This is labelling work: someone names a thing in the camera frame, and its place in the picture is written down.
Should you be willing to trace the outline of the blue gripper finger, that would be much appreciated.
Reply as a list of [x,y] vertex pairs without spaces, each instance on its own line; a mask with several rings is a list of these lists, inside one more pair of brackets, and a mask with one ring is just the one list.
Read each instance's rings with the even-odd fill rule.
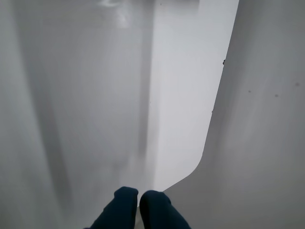
[[146,229],[189,229],[183,216],[163,193],[146,191],[140,199],[140,214]]
[[138,190],[121,187],[114,198],[90,226],[91,229],[133,229],[137,211]]

